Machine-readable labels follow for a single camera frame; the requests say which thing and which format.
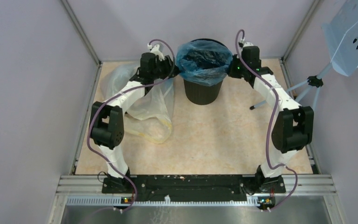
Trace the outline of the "blue plastic trash bag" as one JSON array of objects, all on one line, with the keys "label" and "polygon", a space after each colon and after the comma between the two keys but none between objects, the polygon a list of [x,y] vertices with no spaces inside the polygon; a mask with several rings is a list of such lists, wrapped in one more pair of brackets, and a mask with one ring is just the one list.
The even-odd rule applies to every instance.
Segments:
[{"label": "blue plastic trash bag", "polygon": [[233,54],[225,45],[199,39],[178,47],[175,64],[184,80],[213,86],[227,76],[232,59]]}]

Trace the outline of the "black ribbed trash bin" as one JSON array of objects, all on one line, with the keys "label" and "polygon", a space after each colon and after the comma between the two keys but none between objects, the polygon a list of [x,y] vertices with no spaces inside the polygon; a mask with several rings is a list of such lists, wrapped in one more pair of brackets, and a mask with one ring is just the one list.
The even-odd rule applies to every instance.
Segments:
[{"label": "black ribbed trash bin", "polygon": [[200,84],[196,84],[196,83],[184,80],[186,96],[194,104],[197,104],[197,105],[210,104],[217,99],[218,94],[220,92],[222,82],[223,81],[221,81],[213,86],[203,86]]}]

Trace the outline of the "large translucent yellowish trash bag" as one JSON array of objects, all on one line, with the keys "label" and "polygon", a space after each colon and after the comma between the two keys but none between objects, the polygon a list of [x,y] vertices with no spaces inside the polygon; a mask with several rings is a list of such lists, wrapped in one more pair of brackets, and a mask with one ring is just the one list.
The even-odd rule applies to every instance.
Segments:
[{"label": "large translucent yellowish trash bag", "polygon": [[[139,62],[116,63],[113,69],[100,81],[103,99],[116,95],[135,74]],[[156,85],[141,99],[137,100],[124,116],[124,130],[146,140],[161,144],[173,130],[174,109],[173,79]]]}]

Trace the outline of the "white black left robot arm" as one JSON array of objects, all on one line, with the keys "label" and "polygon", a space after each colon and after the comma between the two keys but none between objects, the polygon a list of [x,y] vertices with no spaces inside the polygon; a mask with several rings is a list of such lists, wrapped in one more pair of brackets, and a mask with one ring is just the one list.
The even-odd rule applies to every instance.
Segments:
[{"label": "white black left robot arm", "polygon": [[143,53],[140,64],[122,78],[124,86],[103,102],[96,101],[91,108],[87,146],[107,163],[108,177],[113,187],[127,192],[132,180],[121,149],[124,138],[124,115],[131,106],[158,85],[175,77],[175,58]]}]

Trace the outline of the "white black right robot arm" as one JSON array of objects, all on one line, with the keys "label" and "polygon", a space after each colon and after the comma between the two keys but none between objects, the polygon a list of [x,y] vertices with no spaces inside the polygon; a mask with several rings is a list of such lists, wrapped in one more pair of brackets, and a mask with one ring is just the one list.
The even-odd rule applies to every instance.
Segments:
[{"label": "white black right robot arm", "polygon": [[266,161],[257,168],[253,183],[258,191],[268,192],[290,159],[311,142],[314,111],[296,102],[278,83],[272,70],[262,66],[257,46],[240,43],[228,75],[244,79],[272,107]]}]

